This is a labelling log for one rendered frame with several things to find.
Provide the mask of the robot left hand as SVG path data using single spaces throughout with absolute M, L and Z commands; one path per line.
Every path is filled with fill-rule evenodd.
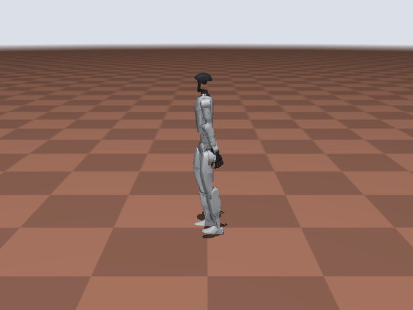
M 213 151 L 212 148 L 211 148 L 211 151 L 212 151 L 212 153 L 214 154 L 214 151 Z M 216 169 L 216 168 L 219 168 L 219 167 L 223 164 L 223 160 L 222 160 L 221 155 L 219 154 L 219 151 L 216 152 L 214 155 L 216 155 L 216 161 L 215 161 L 215 162 L 212 162 L 211 166 L 213 166 L 213 164 L 215 163 L 215 167 L 214 167 L 214 168 Z

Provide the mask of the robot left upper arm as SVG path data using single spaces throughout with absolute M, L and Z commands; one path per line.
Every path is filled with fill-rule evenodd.
M 206 132 L 205 126 L 208 124 L 212 126 L 211 102 L 208 98 L 201 99 L 200 106 L 203 112 L 203 118 L 206 122 L 203 124 L 202 129 Z

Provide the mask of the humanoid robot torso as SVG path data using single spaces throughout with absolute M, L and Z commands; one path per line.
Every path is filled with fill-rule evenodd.
M 201 97 L 198 97 L 195 104 L 195 115 L 196 115 L 196 125 L 197 125 L 197 132 L 203 133 L 200 135 L 200 142 L 199 142 L 199 152 L 202 154 L 206 151 L 206 148 L 210 148 L 209 141 L 207 136 L 205 135 L 207 132 L 203 131 L 202 126 L 205 124 L 205 120 L 203 118 L 203 112 L 200 106 L 201 99 L 208 98 L 211 102 L 211 115 L 212 115 L 212 125 L 213 125 L 213 100 L 212 97 L 206 96 L 206 94 L 202 94 Z

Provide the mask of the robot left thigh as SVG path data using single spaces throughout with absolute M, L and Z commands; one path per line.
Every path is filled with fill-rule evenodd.
M 212 190 L 217 189 L 213 187 L 213 179 L 214 179 L 214 170 L 212 166 L 208 163 L 212 163 L 216 161 L 216 155 L 214 155 L 211 151 L 211 148 L 206 148 L 206 151 L 201 155 L 201 162 L 200 162 L 200 177 L 201 183 L 205 192 L 211 198 Z

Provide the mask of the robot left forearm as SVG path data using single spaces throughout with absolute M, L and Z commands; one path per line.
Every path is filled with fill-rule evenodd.
M 210 148 L 212 148 L 213 149 L 213 151 L 214 151 L 214 153 L 215 152 L 218 152 L 218 147 L 217 147 L 217 142 L 216 142 L 216 139 L 215 139 L 215 133 L 214 133 L 214 130 L 213 130 L 213 128 L 212 128 L 212 126 L 211 125 L 206 125 L 205 126 L 205 130 L 206 130 L 206 136 L 207 136 L 207 138 L 208 138 L 208 141 L 209 141 L 209 146 L 210 146 Z

